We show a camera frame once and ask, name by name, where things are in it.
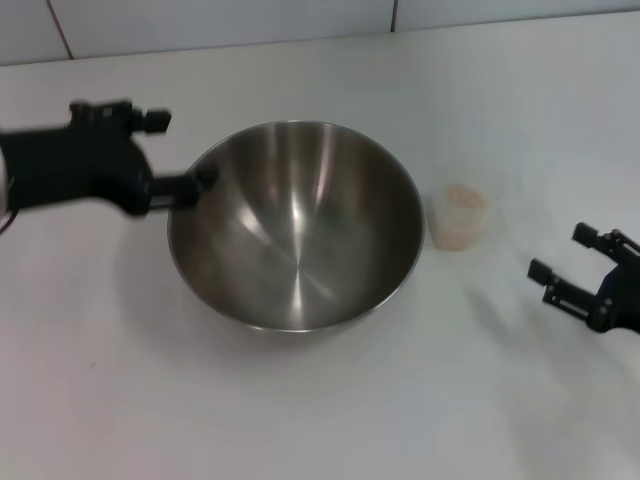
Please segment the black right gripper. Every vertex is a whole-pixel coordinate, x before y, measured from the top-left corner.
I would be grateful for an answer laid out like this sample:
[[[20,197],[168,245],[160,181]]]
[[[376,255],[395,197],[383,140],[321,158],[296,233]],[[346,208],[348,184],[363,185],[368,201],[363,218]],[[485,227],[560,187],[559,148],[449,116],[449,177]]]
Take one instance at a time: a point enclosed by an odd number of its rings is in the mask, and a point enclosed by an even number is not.
[[[592,294],[558,276],[548,265],[533,259],[527,277],[544,288],[542,301],[573,317],[587,321],[597,333],[613,329],[639,332],[639,245],[614,229],[600,234],[580,222],[572,239],[619,263]]]

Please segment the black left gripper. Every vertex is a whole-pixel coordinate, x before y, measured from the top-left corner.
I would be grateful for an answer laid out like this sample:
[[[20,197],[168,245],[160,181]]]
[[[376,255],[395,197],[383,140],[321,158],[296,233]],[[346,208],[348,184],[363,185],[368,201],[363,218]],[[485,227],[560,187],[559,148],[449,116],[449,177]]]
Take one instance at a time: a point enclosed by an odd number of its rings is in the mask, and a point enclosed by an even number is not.
[[[155,177],[128,134],[164,134],[166,109],[143,111],[130,101],[70,104],[72,127],[1,134],[10,211],[83,199],[102,199],[131,216],[190,209],[218,178],[216,167]]]

